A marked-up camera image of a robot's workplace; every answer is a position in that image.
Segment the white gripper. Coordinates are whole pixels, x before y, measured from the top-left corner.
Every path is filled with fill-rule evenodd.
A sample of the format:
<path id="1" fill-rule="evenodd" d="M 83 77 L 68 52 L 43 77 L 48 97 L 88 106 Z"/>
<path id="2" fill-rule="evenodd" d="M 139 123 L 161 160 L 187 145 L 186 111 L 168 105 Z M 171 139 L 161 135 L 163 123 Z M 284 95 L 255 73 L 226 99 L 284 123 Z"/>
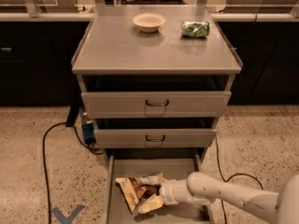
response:
<path id="1" fill-rule="evenodd" d="M 140 214 L 146 214 L 150 211 L 162 208 L 164 204 L 175 205 L 187 203 L 191 198 L 185 179 L 165 181 L 160 187 L 159 194 L 160 196 L 156 194 L 150 196 L 138 207 L 138 212 Z"/>

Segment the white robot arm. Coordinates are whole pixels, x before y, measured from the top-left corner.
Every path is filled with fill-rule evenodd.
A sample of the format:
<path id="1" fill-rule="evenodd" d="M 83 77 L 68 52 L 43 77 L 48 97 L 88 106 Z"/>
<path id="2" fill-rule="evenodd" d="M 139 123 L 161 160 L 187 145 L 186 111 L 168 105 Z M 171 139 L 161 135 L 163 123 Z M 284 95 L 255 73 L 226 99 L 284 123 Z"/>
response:
<path id="1" fill-rule="evenodd" d="M 140 214 L 164 205 L 190 203 L 206 205 L 216 199 L 225 201 L 270 224 L 299 224 L 299 175 L 287 179 L 279 193 L 254 189 L 220 181 L 202 172 L 187 179 L 166 180 L 159 189 L 138 207 Z"/>

